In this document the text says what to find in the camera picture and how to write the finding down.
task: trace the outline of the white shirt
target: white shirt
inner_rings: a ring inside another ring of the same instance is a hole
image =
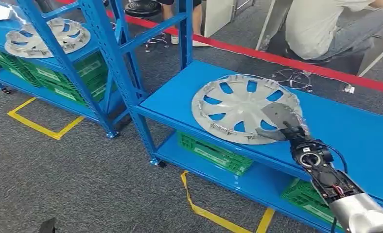
[[[286,41],[298,56],[314,59],[328,51],[345,7],[363,10],[374,0],[293,0],[286,18]]]

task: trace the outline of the jeans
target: jeans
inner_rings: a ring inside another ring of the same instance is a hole
[[[372,36],[383,29],[383,8],[377,9],[351,24],[339,28],[328,51],[313,60],[363,54],[373,47]]]

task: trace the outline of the yellow floor tape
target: yellow floor tape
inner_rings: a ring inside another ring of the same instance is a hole
[[[33,102],[35,99],[36,98],[33,97],[33,98],[27,100],[22,105],[20,105],[17,108],[9,111],[7,114],[10,117],[12,117],[12,118],[18,120],[19,122],[23,123],[24,125],[27,125],[28,127],[32,128],[32,129],[35,129],[35,130],[39,131],[40,133],[43,133],[43,134],[45,134],[47,136],[50,136],[50,137],[52,137],[54,139],[57,139],[57,140],[60,140],[63,135],[65,135],[68,131],[70,131],[74,126],[76,126],[78,123],[80,123],[84,119],[84,116],[79,116],[76,120],[72,121],[70,124],[68,124],[60,132],[51,131],[51,130],[49,130],[47,128],[44,128],[41,125],[38,125],[38,124],[30,121],[29,119],[27,119],[27,118],[17,114],[18,110],[20,110],[21,108],[25,107],[27,104]]]
[[[186,189],[186,195],[187,195],[187,200],[189,201],[189,204],[191,206],[191,208],[193,209],[193,211],[200,215],[200,216],[203,216],[211,221],[213,221],[214,223],[234,232],[234,233],[251,233],[250,231],[246,230],[245,228],[243,227],[240,227],[230,221],[227,221],[226,219],[222,218],[222,217],[219,217],[205,209],[202,209],[201,207],[193,204],[192,202],[192,199],[190,197],[190,193],[189,193],[189,189],[187,188],[187,179],[186,179],[186,174],[188,173],[188,171],[184,171],[181,175],[180,175],[180,178],[181,178],[181,181],[183,182],[183,185],[184,185],[184,188]],[[273,210],[272,208],[267,208],[266,209],[266,212],[264,213],[263,217],[261,218],[261,221],[260,221],[260,224],[256,230],[256,233],[266,233],[267,232],[267,228],[269,227],[269,224],[273,218],[273,214],[275,213],[275,210]]]

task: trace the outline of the red barrier tape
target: red barrier tape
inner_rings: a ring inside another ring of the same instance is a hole
[[[69,4],[69,3],[74,2],[73,0],[57,0],[57,1],[60,3],[64,3],[64,4]],[[113,17],[113,13],[110,10],[107,10],[106,13],[107,13],[108,17]],[[157,25],[157,23],[147,21],[144,19],[140,19],[140,18],[136,18],[136,17],[131,17],[131,16],[126,16],[126,20],[128,23],[133,23],[133,24],[145,27],[145,28],[152,28],[152,27]],[[177,35],[177,30],[175,28],[169,28],[169,29],[165,30],[165,32],[167,32],[169,34]],[[325,67],[318,67],[318,66],[310,65],[310,64],[303,63],[300,61],[296,61],[296,60],[280,57],[280,56],[277,56],[274,54],[266,53],[263,51],[257,51],[257,50],[253,50],[253,49],[239,46],[239,45],[228,44],[225,42],[221,42],[221,41],[218,41],[218,40],[215,40],[212,38],[207,38],[207,37],[200,36],[200,35],[193,35],[193,40],[200,41],[200,42],[212,45],[212,46],[220,48],[220,49],[245,54],[245,55],[248,55],[248,56],[251,56],[254,58],[259,58],[259,59],[262,59],[262,60],[265,60],[268,62],[278,63],[282,66],[306,70],[306,71],[309,71],[309,72],[312,72],[315,74],[319,74],[319,75],[326,76],[329,78],[339,79],[339,80],[342,80],[342,81],[350,83],[350,84],[355,84],[355,85],[359,85],[359,86],[363,86],[363,87],[367,87],[370,89],[374,89],[374,90],[378,90],[378,91],[383,92],[383,82],[381,82],[381,81],[376,81],[373,79],[359,77],[359,76],[352,75],[352,74],[346,74],[346,73],[336,71],[333,69],[329,69],[329,68],[325,68]]]

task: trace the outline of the wheel cover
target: wheel cover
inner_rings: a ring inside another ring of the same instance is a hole
[[[273,102],[288,105],[302,116],[295,94],[276,81],[245,74],[209,82],[195,94],[191,109],[200,126],[216,137],[242,144],[268,144],[276,141],[259,136],[255,129],[279,130],[262,111]]]
[[[65,53],[79,50],[90,41],[90,32],[78,22],[54,18],[47,24]],[[24,25],[19,31],[8,32],[5,38],[4,48],[14,56],[25,58],[53,57],[32,24]]]

